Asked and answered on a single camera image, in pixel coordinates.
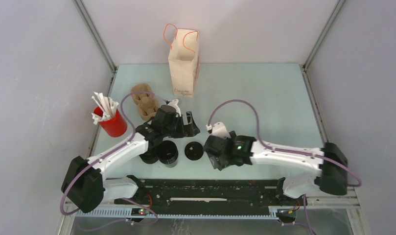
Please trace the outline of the black cup stack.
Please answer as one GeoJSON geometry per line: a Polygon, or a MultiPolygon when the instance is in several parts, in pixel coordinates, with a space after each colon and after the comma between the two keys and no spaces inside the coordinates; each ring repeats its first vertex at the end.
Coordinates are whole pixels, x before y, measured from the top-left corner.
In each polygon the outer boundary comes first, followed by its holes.
{"type": "Polygon", "coordinates": [[[172,168],[176,166],[178,162],[178,148],[173,141],[163,141],[156,148],[156,154],[159,161],[166,167],[172,168]]]}

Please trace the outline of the black cup lid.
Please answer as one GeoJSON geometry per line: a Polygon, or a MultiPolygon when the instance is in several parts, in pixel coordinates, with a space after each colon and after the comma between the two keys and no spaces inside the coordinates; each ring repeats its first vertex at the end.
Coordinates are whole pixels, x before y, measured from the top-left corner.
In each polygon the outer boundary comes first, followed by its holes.
{"type": "Polygon", "coordinates": [[[189,160],[197,161],[202,158],[204,149],[199,142],[192,141],[185,146],[184,154],[189,160]]]}

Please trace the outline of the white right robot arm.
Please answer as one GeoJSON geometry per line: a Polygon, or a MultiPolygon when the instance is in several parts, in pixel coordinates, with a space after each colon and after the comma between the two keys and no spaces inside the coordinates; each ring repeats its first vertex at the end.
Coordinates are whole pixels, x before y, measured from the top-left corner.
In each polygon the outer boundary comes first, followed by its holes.
{"type": "Polygon", "coordinates": [[[275,199],[282,205],[313,191],[344,196],[348,191],[348,160],[340,148],[326,142],[322,148],[299,148],[262,143],[254,137],[208,136],[204,147],[213,168],[231,165],[275,165],[303,171],[297,177],[282,177],[275,199]]]}

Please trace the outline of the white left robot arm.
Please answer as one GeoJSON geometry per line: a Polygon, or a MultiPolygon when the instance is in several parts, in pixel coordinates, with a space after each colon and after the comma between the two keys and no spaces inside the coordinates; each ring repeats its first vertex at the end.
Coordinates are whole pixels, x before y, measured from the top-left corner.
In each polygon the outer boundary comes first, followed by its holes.
{"type": "Polygon", "coordinates": [[[119,144],[83,159],[75,157],[68,168],[61,191],[65,199],[70,199],[78,209],[88,213],[102,202],[127,198],[133,204],[144,200],[145,191],[128,176],[111,179],[110,175],[126,162],[153,150],[164,138],[182,139],[200,133],[192,113],[186,112],[188,123],[184,124],[180,108],[175,104],[161,106],[154,117],[135,128],[134,133],[119,144]]]}

